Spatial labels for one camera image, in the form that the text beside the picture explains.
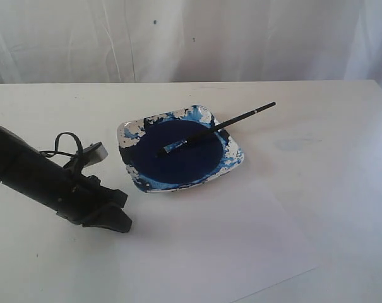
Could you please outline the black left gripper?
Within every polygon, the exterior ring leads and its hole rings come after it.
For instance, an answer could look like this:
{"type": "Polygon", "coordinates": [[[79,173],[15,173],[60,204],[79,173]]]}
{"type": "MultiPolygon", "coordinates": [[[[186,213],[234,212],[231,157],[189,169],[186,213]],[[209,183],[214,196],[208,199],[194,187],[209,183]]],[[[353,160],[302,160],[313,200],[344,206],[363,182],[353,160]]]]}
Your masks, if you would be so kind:
{"type": "Polygon", "coordinates": [[[72,170],[53,165],[54,174],[61,178],[57,186],[56,210],[75,225],[128,233],[132,220],[122,210],[128,195],[119,189],[101,185],[95,176],[74,174],[72,170]]]}

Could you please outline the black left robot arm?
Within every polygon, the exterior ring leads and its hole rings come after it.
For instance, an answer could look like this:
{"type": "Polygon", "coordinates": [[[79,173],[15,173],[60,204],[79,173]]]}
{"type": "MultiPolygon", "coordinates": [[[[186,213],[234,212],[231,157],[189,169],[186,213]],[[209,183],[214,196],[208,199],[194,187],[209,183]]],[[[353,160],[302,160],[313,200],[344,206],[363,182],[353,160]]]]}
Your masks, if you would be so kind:
{"type": "Polygon", "coordinates": [[[103,187],[94,175],[82,174],[85,167],[106,158],[103,144],[84,148],[77,135],[70,136],[77,151],[60,166],[51,161],[51,157],[62,154],[59,137],[55,138],[53,150],[38,151],[0,126],[0,184],[54,210],[74,225],[129,232],[132,220],[123,211],[127,194],[103,187]]]}

